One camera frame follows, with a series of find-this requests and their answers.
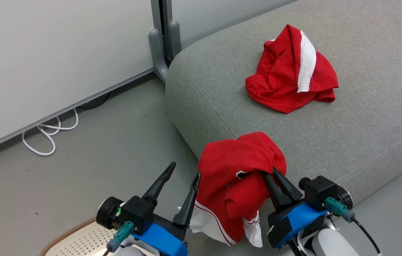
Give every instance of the black cable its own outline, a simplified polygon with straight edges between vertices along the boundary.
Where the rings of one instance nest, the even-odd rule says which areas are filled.
[[[370,236],[370,234],[367,232],[367,230],[365,230],[365,228],[356,220],[355,217],[351,218],[352,221],[354,221],[356,223],[356,225],[362,230],[362,232],[364,232],[364,234],[367,236],[367,238],[370,240],[370,242],[372,243],[373,247],[375,247],[375,250],[378,254],[380,254],[380,249],[378,248],[378,246],[376,245],[375,241],[373,240],[373,238]]]
[[[332,225],[333,225],[334,228],[336,229],[336,226],[335,226],[335,224],[334,224],[334,222],[333,222],[333,220],[332,220],[332,216],[329,214],[329,215],[327,216],[327,218],[328,218],[328,220],[331,221]]]
[[[288,241],[289,248],[291,248],[291,251],[295,256],[306,256],[303,251],[301,251],[298,246],[296,245],[297,242],[294,242],[293,240]]]
[[[110,249],[110,248],[108,248],[108,249],[105,251],[105,254],[103,254],[103,256],[108,255],[108,253],[110,253],[110,251],[111,251],[111,249]]]
[[[99,104],[94,105],[94,106],[89,106],[89,107],[77,107],[77,108],[79,108],[79,109],[94,109],[96,107],[100,107],[101,105],[103,105],[110,98],[110,96],[111,96],[111,92],[108,92],[108,94],[106,95],[105,99],[102,102],[100,102]]]

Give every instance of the white stripe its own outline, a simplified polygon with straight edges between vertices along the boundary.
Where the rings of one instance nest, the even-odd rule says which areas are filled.
[[[243,218],[245,222],[247,222],[247,224],[253,224],[254,222],[258,222],[259,223],[259,211],[256,212],[256,217],[252,218],[252,220],[248,221],[245,218]]]
[[[310,90],[310,79],[316,64],[316,50],[310,40],[301,31],[301,67],[297,78],[297,92],[308,92]]]
[[[198,206],[199,208],[209,212],[210,214],[212,214],[212,216],[214,216],[215,220],[217,221],[217,226],[220,228],[221,233],[225,236],[225,238],[229,241],[229,243],[231,244],[235,244],[235,240],[233,240],[232,238],[230,238],[228,236],[228,233],[223,229],[222,227],[222,223],[220,222],[220,220],[218,219],[217,215],[215,215],[210,209],[208,209],[207,207],[201,205],[198,201],[195,201],[195,205]]]
[[[238,171],[238,172],[236,172],[236,177],[237,178],[239,178],[239,174],[245,174],[246,172],[244,172],[244,171]]]
[[[245,236],[253,246],[255,247],[263,246],[263,240],[261,238],[261,227],[258,223],[250,224],[244,221],[244,231]]]

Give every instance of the teal cable connector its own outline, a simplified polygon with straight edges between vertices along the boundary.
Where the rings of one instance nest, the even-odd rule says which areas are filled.
[[[354,214],[354,212],[350,211],[344,204],[333,199],[332,197],[326,198],[326,201],[324,201],[324,204],[326,206],[326,209],[328,209],[330,212],[340,215],[348,223],[353,222],[353,217],[356,214]]]
[[[110,252],[115,252],[120,247],[120,244],[129,235],[131,235],[131,233],[133,233],[133,230],[134,230],[133,222],[125,222],[125,224],[123,224],[123,226],[117,230],[117,233],[115,233],[114,238],[107,243],[106,248]]]

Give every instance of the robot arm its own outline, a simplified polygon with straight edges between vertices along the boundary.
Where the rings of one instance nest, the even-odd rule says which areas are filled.
[[[127,202],[123,202],[110,197],[101,204],[97,211],[96,222],[107,229],[118,231],[113,240],[107,244],[108,251],[105,255],[115,252],[120,246],[136,244],[133,241],[139,241],[141,245],[144,243],[142,246],[149,246],[157,250],[160,255],[188,254],[183,240],[190,225],[201,175],[196,175],[190,186],[190,192],[173,221],[154,214],[160,191],[170,179],[175,166],[176,163],[172,162],[141,198],[133,196]]]
[[[165,182],[175,169],[172,162],[153,185],[142,196],[133,196],[127,202],[115,197],[106,199],[97,212],[96,222],[107,229],[117,230],[113,240],[107,244],[114,253],[125,247],[122,255],[141,256],[131,245],[139,246],[152,255],[186,256],[185,239],[198,192],[201,175],[198,174],[190,186],[183,206],[172,221],[154,214],[157,197]],[[351,212],[353,201],[341,186],[323,176],[310,180],[302,178],[299,188],[302,193],[277,169],[273,174],[263,173],[275,211],[268,215],[268,240],[273,248],[289,245],[295,256],[358,256],[351,245],[333,226],[331,216],[342,216],[348,222],[355,222],[365,232],[377,249],[373,239],[357,222]]]

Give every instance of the gray fabric upholstery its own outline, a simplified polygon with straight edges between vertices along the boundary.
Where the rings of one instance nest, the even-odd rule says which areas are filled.
[[[248,96],[244,81],[263,43],[286,24],[331,62],[335,102],[282,114]],[[299,0],[220,31],[175,58],[166,97],[198,157],[206,143],[263,131],[284,153],[292,182],[324,175],[360,201],[402,173],[402,1]]]

